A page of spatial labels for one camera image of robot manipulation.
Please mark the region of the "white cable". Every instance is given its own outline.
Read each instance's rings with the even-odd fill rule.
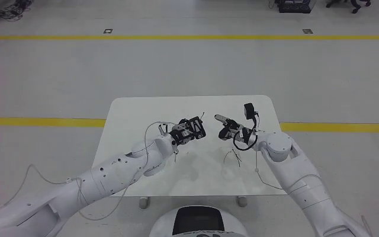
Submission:
[[[145,165],[143,166],[143,168],[146,167],[146,165],[147,165],[147,163],[148,163],[148,161],[149,161],[149,153],[148,153],[148,151],[147,151],[147,144],[146,144],[146,134],[147,134],[148,129],[149,129],[152,125],[157,124],[157,123],[160,123],[160,124],[173,124],[173,125],[176,125],[176,126],[181,127],[182,129],[185,129],[185,130],[189,131],[188,129],[186,129],[186,128],[184,128],[184,127],[182,127],[182,126],[180,126],[180,125],[178,125],[178,124],[176,124],[176,123],[172,123],[172,122],[156,121],[156,122],[154,122],[154,123],[148,125],[148,127],[146,128],[146,130],[145,130],[145,132],[144,132],[144,138],[143,138],[143,141],[144,141],[144,149],[145,149],[145,151],[146,151],[146,163],[145,163]],[[127,189],[127,188],[125,188],[125,190],[124,190],[124,192],[123,192],[123,195],[120,197],[120,199],[119,199],[117,205],[115,206],[115,208],[113,208],[113,210],[112,210],[109,214],[107,214],[106,216],[104,216],[104,217],[102,217],[102,218],[99,218],[99,219],[93,219],[93,218],[90,218],[90,217],[85,216],[81,211],[78,211],[79,214],[80,214],[83,218],[85,218],[85,219],[87,219],[87,220],[102,220],[102,219],[107,218],[108,216],[110,216],[110,215],[111,215],[111,214],[117,209],[118,205],[120,205],[121,200],[122,200],[123,197],[125,196],[126,189]]]
[[[102,219],[107,218],[108,216],[112,215],[112,213],[113,213],[114,211],[116,211],[116,209],[118,208],[118,205],[120,205],[121,200],[123,199],[123,197],[124,197],[124,195],[125,195],[125,193],[126,193],[126,189],[127,189],[127,188],[125,188],[125,190],[124,190],[124,192],[123,192],[123,195],[122,195],[122,196],[120,197],[120,199],[118,200],[117,205],[116,205],[116,206],[113,208],[113,210],[112,210],[111,212],[109,212],[109,214],[107,214],[106,216],[104,216],[104,217],[102,217],[102,218],[94,219],[94,218],[90,218],[90,217],[88,217],[88,216],[85,216],[81,211],[78,211],[78,212],[79,212],[79,215],[82,216],[84,219],[87,219],[87,220],[102,220]]]
[[[321,179],[321,177],[319,177],[318,175],[315,175],[315,174],[307,174],[307,175],[304,175],[304,176],[302,176],[301,178],[299,178],[298,180],[296,180],[295,182],[293,182],[290,186],[285,187],[285,188],[279,188],[279,187],[276,187],[276,186],[273,186],[273,185],[271,185],[271,184],[267,184],[267,183],[263,182],[263,180],[262,180],[262,178],[261,178],[261,176],[260,176],[260,174],[259,174],[259,169],[258,169],[258,152],[257,152],[257,151],[255,152],[255,172],[257,172],[258,177],[259,177],[259,179],[262,181],[262,183],[264,183],[264,184],[266,184],[266,185],[268,185],[268,186],[270,186],[270,187],[273,187],[273,188],[279,189],[279,190],[287,190],[287,189],[291,188],[292,186],[294,186],[297,182],[299,182],[300,180],[302,180],[302,179],[305,178],[305,177],[316,177],[316,178],[318,178],[318,179],[322,182],[322,184],[324,185],[325,189],[327,190],[327,187],[326,187],[324,181]]]
[[[147,127],[146,130],[144,131],[144,137],[143,137],[143,141],[144,141],[144,149],[145,149],[145,151],[146,151],[146,163],[145,163],[145,165],[143,166],[144,168],[146,167],[146,165],[147,165],[147,163],[148,163],[148,161],[149,161],[149,152],[147,151],[147,144],[146,144],[146,134],[147,134],[148,129],[149,129],[152,125],[157,124],[157,123],[160,123],[160,124],[172,124],[172,125],[175,125],[175,126],[179,126],[180,128],[182,128],[182,129],[184,129],[184,130],[189,131],[189,130],[186,129],[185,127],[182,127],[182,126],[180,126],[180,125],[178,125],[178,124],[176,124],[176,123],[172,123],[172,122],[156,121],[156,122],[154,122],[154,123],[148,125],[148,127]]]
[[[36,168],[36,166],[34,164],[30,164],[28,166],[28,169],[26,170],[26,173],[25,173],[25,177],[23,179],[23,182],[21,183],[20,187],[18,188],[17,192],[11,197],[11,199],[9,199],[6,203],[4,203],[2,206],[6,206],[8,205],[11,201],[13,201],[13,199],[15,199],[15,197],[17,196],[17,194],[21,191],[21,189],[23,188],[24,184],[25,184],[25,181],[26,181],[26,178],[28,177],[28,173],[29,173],[29,170],[30,168],[33,168],[38,174],[39,176],[45,181],[45,182],[48,182],[49,184],[66,184],[67,182],[51,182],[49,180],[47,180],[45,177],[43,177],[43,175],[41,174],[41,172]]]
[[[259,177],[259,179],[261,180],[261,182],[262,182],[263,184],[265,184],[265,185],[267,185],[267,186],[270,186],[270,187],[273,187],[273,188],[276,188],[276,189],[279,189],[279,190],[283,190],[283,188],[279,188],[279,187],[273,186],[273,185],[268,184],[268,183],[266,183],[266,182],[264,182],[264,181],[262,180],[262,177],[261,177],[261,175],[259,174],[259,169],[258,169],[258,151],[255,151],[255,172],[258,174],[258,177]]]

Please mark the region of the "floor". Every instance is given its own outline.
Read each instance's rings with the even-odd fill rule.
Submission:
[[[6,5],[10,1],[0,1]],[[378,35],[375,2],[279,14],[266,0],[39,0],[0,35]],[[377,40],[0,40],[0,117],[104,119],[118,97],[265,94],[280,122],[379,123]],[[0,203],[28,164],[60,181],[92,165],[102,128],[0,126]],[[379,235],[379,134],[289,132],[312,159],[338,207]],[[31,173],[21,194],[46,188]],[[106,214],[117,200],[85,209]],[[287,196],[124,198],[109,218],[71,218],[59,236],[147,236],[156,219],[189,204],[237,216],[250,236],[314,236]]]

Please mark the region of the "white table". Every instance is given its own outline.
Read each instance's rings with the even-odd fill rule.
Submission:
[[[179,146],[174,162],[172,155],[166,167],[151,177],[141,177],[126,191],[126,196],[246,196],[285,194],[282,190],[261,183],[255,169],[255,152],[237,153],[239,167],[231,151],[231,140],[218,138],[222,124],[214,119],[221,114],[246,127],[252,121],[244,116],[243,105],[253,103],[261,118],[259,128],[267,132],[280,131],[280,125],[270,98],[265,95],[118,98],[112,102],[92,166],[119,153],[129,153],[131,147],[143,140],[146,127],[154,121],[171,121],[201,116],[207,133],[205,138]],[[159,134],[158,124],[147,137]],[[258,167],[262,179],[279,186],[260,153]]]

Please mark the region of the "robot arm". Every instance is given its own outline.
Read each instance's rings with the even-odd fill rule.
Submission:
[[[258,115],[252,104],[245,105],[246,118],[251,119],[252,114]],[[317,237],[370,237],[360,224],[334,205],[316,167],[289,135],[283,132],[267,134],[255,126],[247,129],[218,114],[215,119],[224,125],[219,134],[221,139],[233,138],[233,143],[235,140],[243,142],[248,148],[262,153],[283,190],[306,215]]]
[[[179,145],[205,136],[198,117],[181,120],[171,132],[164,132],[161,126],[159,130],[161,135],[69,178],[66,184],[10,202],[0,209],[0,236],[54,237],[76,212],[127,188],[142,175],[156,174],[167,158],[178,153]]]

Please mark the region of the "yellow line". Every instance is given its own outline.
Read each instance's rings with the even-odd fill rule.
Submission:
[[[104,127],[105,119],[94,118],[9,118],[0,126]],[[284,132],[379,133],[378,123],[281,123]]]
[[[105,119],[92,118],[0,118],[0,126],[104,127]]]
[[[155,36],[0,36],[0,40],[379,40],[379,36],[155,35]]]
[[[379,133],[377,123],[281,123],[284,132]]]

